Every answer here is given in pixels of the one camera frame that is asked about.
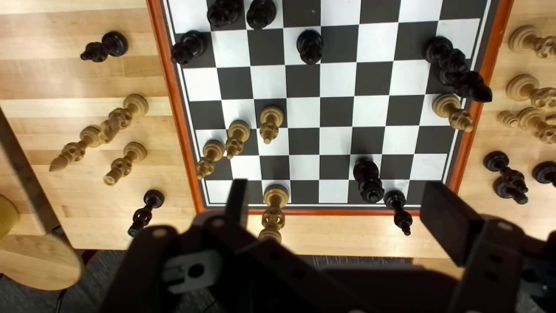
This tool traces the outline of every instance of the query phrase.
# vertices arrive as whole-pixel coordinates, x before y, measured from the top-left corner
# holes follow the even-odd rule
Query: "white square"
[[[319,180],[319,155],[290,155],[291,180]]]
[[[230,125],[236,120],[246,122],[251,129],[257,127],[253,99],[222,100],[222,113],[226,128],[230,128]]]
[[[304,65],[297,50],[297,38],[302,32],[313,30],[320,33],[320,27],[286,27],[284,28],[284,64]]]
[[[215,67],[205,69],[184,69],[183,77],[189,101],[222,100],[220,81]]]
[[[398,37],[398,23],[359,25],[357,62],[393,61]]]
[[[419,126],[386,126],[383,154],[414,154]]]
[[[320,98],[288,98],[288,128],[320,127]]]
[[[448,119],[439,117],[433,111],[433,102],[440,95],[425,95],[423,100],[423,109],[421,111],[421,120],[419,126],[449,126]]]
[[[436,35],[449,38],[454,48],[461,50],[465,58],[471,58],[479,22],[478,18],[439,21]]]
[[[351,127],[321,127],[319,153],[321,155],[351,154]]]
[[[204,157],[203,147],[210,140],[219,141],[222,145],[228,140],[228,134],[225,129],[200,129],[195,131],[195,137],[197,137],[197,147],[199,148],[200,156]]]
[[[212,46],[216,67],[247,67],[251,65],[246,30],[213,32]]]
[[[234,178],[261,180],[261,160],[258,155],[236,155],[230,160],[230,165]]]
[[[169,0],[169,5],[175,33],[210,32],[205,0]]]
[[[355,180],[353,177],[353,167],[355,167],[355,163],[359,160],[359,158],[369,158],[373,161],[376,166],[380,170],[380,165],[382,164],[382,154],[352,154],[349,157],[349,179]]]
[[[389,96],[355,96],[353,127],[386,126]]]
[[[280,99],[286,97],[286,66],[251,66],[254,99]]]
[[[426,22],[440,19],[442,0],[401,0],[398,22]]]
[[[353,97],[355,95],[356,71],[357,71],[357,63],[346,62],[346,63],[321,64],[320,65],[320,96],[321,97]]]
[[[259,155],[290,154],[290,137],[287,128],[279,128],[278,136],[270,144],[265,144],[264,139],[260,136],[260,129],[257,129],[257,144],[259,145]]]
[[[319,203],[347,203],[348,185],[347,179],[319,180]]]
[[[391,96],[426,94],[430,64],[425,60],[394,61],[390,80]]]
[[[358,25],[361,0],[321,0],[320,24],[322,26]]]
[[[415,154],[411,165],[411,180],[442,180],[446,154]]]
[[[405,198],[408,198],[409,180],[408,179],[382,179],[384,194],[392,190],[401,191]],[[384,197],[378,201],[384,203]]]
[[[226,203],[233,180],[205,180],[209,203]]]
[[[272,185],[280,185],[286,188],[288,195],[290,195],[290,198],[288,199],[287,202],[291,203],[291,183],[289,180],[263,180],[261,181],[261,183],[262,183],[262,194],[265,194],[266,188]]]
[[[270,23],[268,26],[265,27],[266,30],[275,30],[275,29],[284,27],[284,13],[282,11],[282,0],[272,0],[272,1],[276,5],[276,17],[274,18],[274,21],[272,21],[272,23]],[[249,7],[251,6],[251,2],[253,2],[253,0],[244,0],[244,5],[245,5],[244,6],[244,8],[245,8],[244,11],[245,11],[245,18],[246,18],[245,26],[247,27],[248,30],[253,29],[247,23],[247,11],[249,11]]]

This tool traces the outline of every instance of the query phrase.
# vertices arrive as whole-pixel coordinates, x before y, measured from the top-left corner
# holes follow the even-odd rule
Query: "chessboard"
[[[250,209],[266,208],[263,191],[273,184],[289,190],[288,211],[387,209],[382,200],[361,198],[353,176],[360,157],[377,164],[386,192],[405,194],[407,210],[419,209],[427,181],[459,183],[456,159],[465,164],[471,135],[463,141],[462,131],[433,113],[433,100],[453,91],[436,78],[423,48],[446,37],[480,71],[498,0],[274,0],[276,18],[261,30],[246,23],[250,0],[237,22],[211,26],[214,2],[150,0],[197,206],[223,208],[232,180],[247,178]],[[161,19],[163,30],[156,26]],[[305,64],[296,48],[304,30],[322,36],[317,64]],[[208,38],[206,50],[188,64],[170,63],[170,48],[190,31]],[[466,110],[481,105],[461,102]],[[265,144],[259,116],[269,105],[284,122]],[[225,143],[236,120],[250,127],[243,152],[195,179],[203,146]]]

